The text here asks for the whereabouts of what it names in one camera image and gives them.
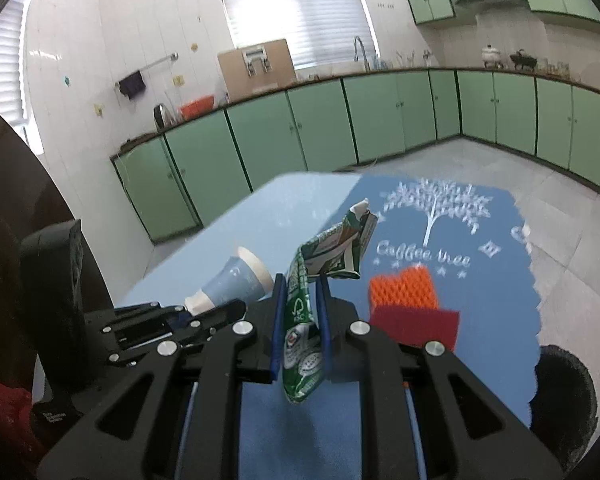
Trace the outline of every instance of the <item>table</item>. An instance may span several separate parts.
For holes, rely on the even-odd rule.
[[[529,426],[539,358],[539,297],[523,219],[503,190],[406,176],[281,176],[160,264],[120,306],[182,304],[238,245],[261,258],[270,272],[286,272],[300,244],[363,198],[380,220],[363,259],[363,279],[332,280],[332,293],[354,301],[368,319],[371,275],[427,265],[441,306],[461,313],[456,355]],[[279,383],[245,384],[241,417],[241,480],[360,478],[356,384],[325,382],[300,406],[285,400]]]

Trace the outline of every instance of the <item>crumpled snack wrapper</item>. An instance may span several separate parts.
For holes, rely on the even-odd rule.
[[[342,222],[298,248],[287,280],[283,316],[285,341],[282,383],[286,398],[299,404],[323,379],[320,330],[315,323],[309,283],[320,274],[331,278],[360,278],[360,260],[371,240],[378,217],[364,199],[349,209]]]

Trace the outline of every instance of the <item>window blind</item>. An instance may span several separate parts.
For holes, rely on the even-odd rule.
[[[361,0],[223,2],[236,48],[285,38],[296,69],[353,60],[354,36],[369,58],[375,53]]]
[[[24,122],[20,32],[26,0],[10,0],[0,13],[0,115],[11,126]]]

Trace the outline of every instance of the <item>orange basket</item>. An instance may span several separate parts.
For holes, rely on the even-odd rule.
[[[214,97],[212,95],[208,95],[184,105],[182,108],[180,108],[180,111],[182,112],[184,120],[190,121],[196,117],[200,117],[202,114],[210,112],[213,108]]]

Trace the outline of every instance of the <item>tree print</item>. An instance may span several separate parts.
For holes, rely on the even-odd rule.
[[[476,194],[469,184],[462,188],[450,180],[421,178],[408,185],[398,184],[397,189],[384,197],[384,212],[394,207],[413,207],[427,215],[427,230],[422,245],[427,247],[429,235],[436,220],[441,216],[459,218],[471,229],[471,234],[480,227],[478,218],[490,216],[486,205],[491,197]]]

